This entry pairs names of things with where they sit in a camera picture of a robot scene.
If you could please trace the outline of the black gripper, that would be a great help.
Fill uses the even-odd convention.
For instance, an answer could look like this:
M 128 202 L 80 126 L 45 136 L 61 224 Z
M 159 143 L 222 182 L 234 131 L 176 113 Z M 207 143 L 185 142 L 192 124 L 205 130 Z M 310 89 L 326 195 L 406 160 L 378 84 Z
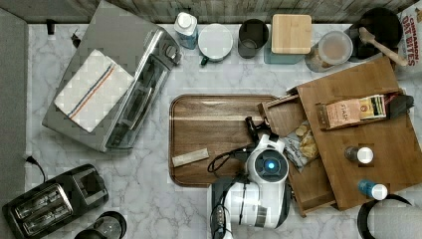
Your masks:
M 247 130 L 254 144 L 258 144 L 260 141 L 260 138 L 259 138 L 260 132 L 267 135 L 272 134 L 271 128 L 265 119 L 260 124 L 254 124 L 253 119 L 251 117 L 246 117 L 245 122 L 246 122 Z

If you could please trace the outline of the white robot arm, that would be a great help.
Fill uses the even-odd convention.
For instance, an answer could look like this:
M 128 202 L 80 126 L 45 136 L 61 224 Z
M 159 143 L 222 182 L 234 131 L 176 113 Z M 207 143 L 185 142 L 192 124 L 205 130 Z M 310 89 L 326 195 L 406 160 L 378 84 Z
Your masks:
M 237 159 L 243 168 L 234 177 L 220 177 L 208 189 L 211 239 L 233 239 L 234 224 L 277 228 L 287 219 L 291 190 L 285 144 L 266 123 L 245 118 L 252 142 L 225 152 L 225 161 Z

